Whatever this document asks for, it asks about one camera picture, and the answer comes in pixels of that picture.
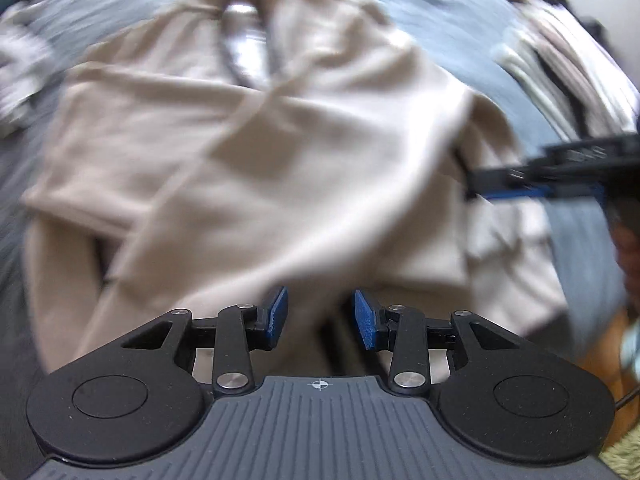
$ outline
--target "blue bedsheet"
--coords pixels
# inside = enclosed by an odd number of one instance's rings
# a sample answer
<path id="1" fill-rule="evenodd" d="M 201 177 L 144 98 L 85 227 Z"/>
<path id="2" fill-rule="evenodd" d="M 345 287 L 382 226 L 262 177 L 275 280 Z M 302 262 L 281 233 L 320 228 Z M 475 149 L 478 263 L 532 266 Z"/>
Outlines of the blue bedsheet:
<path id="1" fill-rule="evenodd" d="M 82 51 L 126 25 L 148 18 L 171 0 L 47 0 L 33 24 L 58 56 L 58 71 L 34 100 L 35 122 L 0 140 L 0 470 L 10 480 L 36 465 L 38 453 L 24 418 L 24 399 L 40 377 L 28 329 L 20 272 L 27 215 L 18 199 L 36 167 L 64 69 Z M 492 48 L 514 17 L 506 0 L 379 0 L 445 69 L 484 92 L 504 111 L 527 155 L 558 137 L 517 83 L 492 61 Z M 565 354 L 583 351 L 623 304 L 604 217 L 592 201 L 546 205 L 554 257 L 569 311 L 561 335 Z"/>

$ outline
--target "beige shirt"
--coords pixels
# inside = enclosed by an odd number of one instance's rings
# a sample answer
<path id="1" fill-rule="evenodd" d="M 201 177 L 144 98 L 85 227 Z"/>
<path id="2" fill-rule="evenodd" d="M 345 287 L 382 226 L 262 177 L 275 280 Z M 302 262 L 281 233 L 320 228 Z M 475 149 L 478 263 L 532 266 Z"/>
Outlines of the beige shirt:
<path id="1" fill-rule="evenodd" d="M 371 0 L 262 0 L 280 72 L 241 88 L 225 0 L 179 0 L 68 71 L 25 195 L 34 333 L 51 370 L 176 308 L 215 316 L 290 290 L 277 367 L 357 286 L 432 317 L 516 332 L 565 308 L 545 213 L 463 201 L 472 166 L 514 163 L 492 102 Z M 106 283 L 95 239 L 115 254 Z"/>

